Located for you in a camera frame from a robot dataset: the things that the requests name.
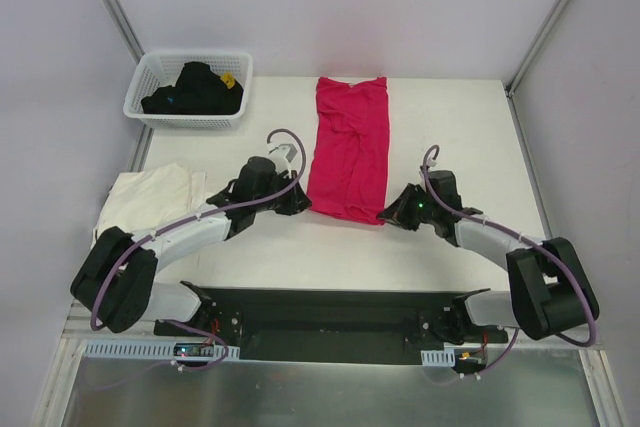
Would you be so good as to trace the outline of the pink t shirt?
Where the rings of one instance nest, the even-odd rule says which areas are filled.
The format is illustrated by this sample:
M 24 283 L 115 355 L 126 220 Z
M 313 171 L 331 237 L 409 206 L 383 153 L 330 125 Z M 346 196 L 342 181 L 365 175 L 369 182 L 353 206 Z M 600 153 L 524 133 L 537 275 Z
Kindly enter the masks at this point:
M 311 210 L 336 219 L 381 225 L 389 172 L 387 79 L 316 85 L 318 128 L 307 195 Z

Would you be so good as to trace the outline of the white t shirt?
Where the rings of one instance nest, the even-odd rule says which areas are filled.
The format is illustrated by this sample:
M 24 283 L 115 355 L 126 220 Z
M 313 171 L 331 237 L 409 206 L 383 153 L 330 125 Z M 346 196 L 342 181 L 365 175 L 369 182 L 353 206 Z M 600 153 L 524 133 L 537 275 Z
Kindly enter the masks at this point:
M 131 233 L 188 214 L 205 201 L 206 180 L 205 172 L 178 163 L 119 174 L 93 229 L 91 246 L 110 227 Z

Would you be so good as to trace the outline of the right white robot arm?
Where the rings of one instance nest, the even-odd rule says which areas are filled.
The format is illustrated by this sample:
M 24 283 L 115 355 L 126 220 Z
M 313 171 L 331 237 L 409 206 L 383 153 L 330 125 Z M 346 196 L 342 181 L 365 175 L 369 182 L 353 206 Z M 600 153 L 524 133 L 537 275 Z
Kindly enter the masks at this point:
M 502 268 L 509 282 L 506 292 L 480 289 L 456 296 L 434 326 L 437 335 L 461 344 L 486 327 L 507 327 L 532 340 L 556 336 L 578 347 L 595 344 L 599 304 L 569 240 L 532 239 L 463 206 L 450 171 L 426 170 L 423 180 L 408 184 L 378 220 L 408 231 L 429 225 L 450 245 Z

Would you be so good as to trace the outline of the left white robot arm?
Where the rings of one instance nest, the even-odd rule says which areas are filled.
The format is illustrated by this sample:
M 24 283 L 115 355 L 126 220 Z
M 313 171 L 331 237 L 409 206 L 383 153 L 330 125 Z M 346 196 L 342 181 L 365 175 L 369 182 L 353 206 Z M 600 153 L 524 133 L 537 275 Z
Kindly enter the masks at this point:
M 188 335 L 202 335 L 211 324 L 212 299 L 189 281 L 161 283 L 157 273 L 236 237 L 261 212 L 292 216 L 311 205 L 298 172 L 287 162 L 252 157 L 237 178 L 182 218 L 140 233 L 108 228 L 91 248 L 70 293 L 90 310 L 96 330 L 121 333 L 143 320 L 170 320 Z

